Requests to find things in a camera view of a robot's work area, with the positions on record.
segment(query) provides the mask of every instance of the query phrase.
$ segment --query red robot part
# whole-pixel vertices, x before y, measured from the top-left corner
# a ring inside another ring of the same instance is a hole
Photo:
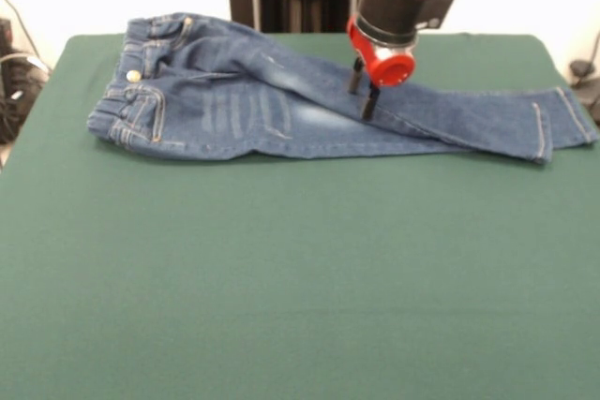
[[[406,52],[385,52],[382,58],[376,48],[356,27],[355,17],[348,21],[347,32],[356,51],[360,54],[365,71],[378,87],[396,86],[405,82],[414,72],[415,62]]]

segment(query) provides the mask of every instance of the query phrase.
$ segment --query blue denim jeans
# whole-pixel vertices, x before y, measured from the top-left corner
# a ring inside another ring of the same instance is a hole
[[[558,87],[461,93],[407,82],[382,89],[365,123],[368,80],[351,95],[351,73],[234,22],[132,20],[87,126],[131,152],[200,160],[479,151],[546,163],[554,149],[598,140],[574,94]]]

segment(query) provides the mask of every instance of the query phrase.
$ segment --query metal button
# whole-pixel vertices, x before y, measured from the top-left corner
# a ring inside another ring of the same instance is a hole
[[[130,81],[131,83],[137,83],[141,79],[142,79],[142,74],[140,73],[139,70],[130,70],[127,73],[127,81]]]

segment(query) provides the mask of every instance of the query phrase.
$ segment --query jeans pocket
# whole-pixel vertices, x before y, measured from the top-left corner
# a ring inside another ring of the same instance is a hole
[[[165,114],[165,97],[154,87],[138,87],[127,91],[127,105],[120,111],[120,118],[130,134],[158,142],[162,136]]]

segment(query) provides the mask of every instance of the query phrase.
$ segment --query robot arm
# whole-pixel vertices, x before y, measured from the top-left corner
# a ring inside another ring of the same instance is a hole
[[[453,1],[358,0],[347,31],[358,53],[350,92],[356,92],[363,69],[371,81],[363,119],[370,119],[381,87],[403,83],[413,74],[417,32],[439,28]]]

